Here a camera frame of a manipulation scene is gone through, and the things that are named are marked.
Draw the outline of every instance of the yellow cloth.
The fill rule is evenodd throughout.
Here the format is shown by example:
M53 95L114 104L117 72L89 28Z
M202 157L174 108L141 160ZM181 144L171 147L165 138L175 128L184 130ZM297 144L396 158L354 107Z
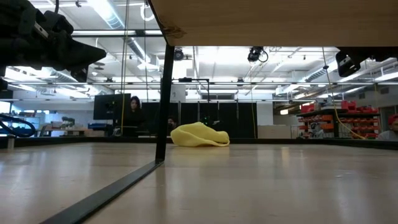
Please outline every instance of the yellow cloth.
M228 146L229 136L225 131L215 131L201 122L185 124L171 132L174 144L178 146Z

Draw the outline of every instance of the shelving unit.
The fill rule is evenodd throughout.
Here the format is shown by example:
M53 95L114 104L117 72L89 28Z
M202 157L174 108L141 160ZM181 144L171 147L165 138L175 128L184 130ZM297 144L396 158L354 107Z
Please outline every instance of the shelving unit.
M348 113L348 110L337 109L338 117L342 123L349 126L352 131L366 138L376 138L380 130L379 113ZM334 109L325 109L320 111L312 111L309 113L298 114L299 122L304 125L300 126L301 130L309 130L312 123L320 123L319 128L327 133L333 132L334 138L355 138L350 132L338 122Z

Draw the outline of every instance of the cable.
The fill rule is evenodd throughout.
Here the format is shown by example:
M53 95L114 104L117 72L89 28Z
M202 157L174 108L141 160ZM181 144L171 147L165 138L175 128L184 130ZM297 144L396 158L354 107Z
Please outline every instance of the cable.
M252 72L250 73L250 89L252 89ZM253 91L250 91L250 96L251 96L251 115L252 115L252 117L253 117L253 133L254 133L254 138L256 139L257 138L257 135L256 135L256 120L254 119L254 109L253 109Z
M123 102L122 102L122 121L121 121L121 129L120 133L121 136L123 136L123 126L124 126L124 105L126 102L126 96L125 96L125 89L126 89L126 52L127 52L127 38L128 38L128 30L127 28L129 27L129 13L130 13L130 0L127 0L127 6L126 6L126 20L124 21L124 38L123 38L123 52L122 52L122 74L121 74L121 93L123 95Z
M12 130L11 128L9 128L8 126L6 126L1 120L0 120L0 126L2 128L4 128L4 130L8 131L8 133L13 134L17 137L21 137L21 138L28 138L31 137L32 135L35 134L36 129L35 126L33 126L32 123L28 122L28 121L24 121L23 119L19 119L19 118L13 118L11 116L6 116L4 114L0 114L0 118L5 118L5 119L9 119L10 121L15 121L18 123L23 123L26 124L30 127L30 132L28 134L22 134L22 133L18 133L17 131Z
M58 14L59 10L60 10L60 0L55 0L55 10L54 10L54 12Z
M262 60L259 59L259 61L262 62L262 63L266 63L268 61L268 58L269 58L268 57L268 53L265 50L263 50L262 52L264 52L267 55L267 59L265 61L262 61Z
M329 82L329 87L330 87L330 92L331 92L331 101L333 102L333 107L335 108L335 114L336 114L336 119L337 121L344 127L346 128L348 131L350 131L352 134L354 134L355 136L359 137L360 139L365 139L365 137L362 137L358 134L356 134L355 132L353 132L353 130L351 130L349 127L347 127L345 124L343 124L339 117L338 117L338 112L336 109L336 103L335 103L335 96L333 94L333 87L331 86L331 82L330 82L330 78L329 78L329 72L328 72L328 68L329 66L326 64L326 57L325 57L325 49L322 47L322 54L323 54L323 62L325 63L325 66L323 67L323 69L326 70L326 75L328 77L328 82Z

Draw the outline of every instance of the fluorescent light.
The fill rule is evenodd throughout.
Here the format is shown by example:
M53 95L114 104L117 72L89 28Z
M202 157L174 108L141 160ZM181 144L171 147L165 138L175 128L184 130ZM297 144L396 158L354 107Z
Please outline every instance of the fluorescent light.
M88 4L104 19L111 19L116 13L108 0L87 0Z
M333 93L333 96L337 96L340 95L341 93ZM331 96L331 93L325 93L322 95L317 96L317 98L328 98L329 96Z
M303 98L305 96L304 93L298 94L297 96L294 96L295 99L300 99Z
M71 96L74 98L87 98L87 95L80 93L78 91L68 90L65 88L57 88L56 91L66 96Z
M148 35L162 35L162 31L160 31L160 30L145 30L145 34L148 34Z
M358 91L358 90L363 89L363 88L364 88L363 86L362 87L358 87L358 88L353 88L352 90L348 90L345 93L353 93L353 92Z
M347 82L350 80L353 80L354 78L360 76L361 74L354 74L354 75L350 75L348 77L342 78L341 80L338 80L337 82Z
M146 62L141 63L137 67L138 67L139 70L145 70L145 69L158 70L159 69L159 66L156 66L156 65L153 65L153 64L150 64L150 63L146 63Z
M289 110L281 110L280 115L287 115L289 114Z
M127 35L135 35L136 31L134 30L127 30ZM91 36L91 35L126 35L125 30L75 30L72 34L74 35L79 35L79 36Z
M380 76L379 78L375 78L374 81L381 82L381 81L390 80L393 78L398 78L398 72Z
M10 85L10 84L8 84L8 85L11 86L11 87L14 87L14 88L20 88L20 89L22 89L22 90L36 91L36 89L34 89L34 88L30 87L30 86L27 86L27 85L23 85L23 84L19 84L18 86L16 86L16 85Z

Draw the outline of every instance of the black monitor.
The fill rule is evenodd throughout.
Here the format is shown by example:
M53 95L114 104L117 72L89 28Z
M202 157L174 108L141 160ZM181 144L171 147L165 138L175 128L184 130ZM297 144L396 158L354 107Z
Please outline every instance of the black monitor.
M124 94L124 115L131 111L130 93ZM99 95L94 98L94 120L119 120L123 110L123 94Z

